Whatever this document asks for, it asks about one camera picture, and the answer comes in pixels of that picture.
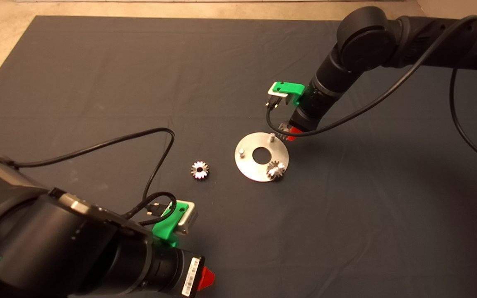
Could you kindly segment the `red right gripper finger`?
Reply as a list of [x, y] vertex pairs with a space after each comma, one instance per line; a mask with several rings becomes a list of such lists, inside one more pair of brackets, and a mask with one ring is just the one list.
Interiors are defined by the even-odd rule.
[[[301, 133], [303, 133], [301, 130], [299, 130], [298, 128], [293, 127], [293, 126], [288, 126], [286, 128], [285, 132], [290, 133], [290, 134], [301, 134]], [[296, 136], [288, 136], [288, 135], [286, 135], [284, 138], [286, 139], [286, 141], [289, 141], [289, 142], [295, 141], [297, 139]]]

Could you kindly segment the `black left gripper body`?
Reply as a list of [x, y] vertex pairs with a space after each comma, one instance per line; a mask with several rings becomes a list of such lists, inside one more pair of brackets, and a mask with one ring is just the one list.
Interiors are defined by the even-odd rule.
[[195, 298], [204, 256], [174, 247], [152, 247], [149, 290], [173, 298]]

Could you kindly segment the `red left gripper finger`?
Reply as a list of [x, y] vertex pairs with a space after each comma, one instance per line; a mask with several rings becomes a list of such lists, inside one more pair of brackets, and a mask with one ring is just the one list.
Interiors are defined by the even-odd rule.
[[197, 291], [202, 291], [205, 288], [212, 286], [215, 279], [216, 275], [207, 266], [204, 266], [201, 271], [201, 277], [198, 283]]

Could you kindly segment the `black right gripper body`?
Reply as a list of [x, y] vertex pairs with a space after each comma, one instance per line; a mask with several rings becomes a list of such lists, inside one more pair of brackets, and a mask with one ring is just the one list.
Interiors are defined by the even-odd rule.
[[325, 113], [325, 94], [305, 92], [299, 98], [299, 104], [290, 116], [289, 124], [301, 132], [310, 132], [318, 128]]

